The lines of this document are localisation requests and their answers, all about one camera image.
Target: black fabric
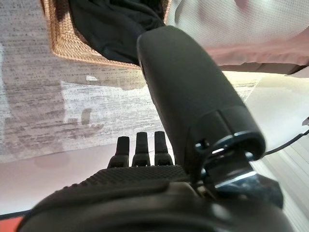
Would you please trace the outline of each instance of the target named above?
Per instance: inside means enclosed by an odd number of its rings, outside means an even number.
[[[164,26],[160,0],[69,0],[74,26],[105,58],[138,65],[137,38]]]

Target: orange object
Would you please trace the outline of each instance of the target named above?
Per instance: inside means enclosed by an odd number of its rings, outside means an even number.
[[[22,217],[16,217],[0,221],[1,232],[15,232],[18,224],[22,220]]]

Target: black rubber cover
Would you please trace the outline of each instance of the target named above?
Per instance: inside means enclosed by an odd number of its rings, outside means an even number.
[[[141,35],[137,47],[152,100],[187,172],[199,172],[212,150],[234,143],[246,145],[255,160],[263,156],[265,140],[250,112],[190,36],[165,26]],[[206,147],[197,154],[199,143]]]

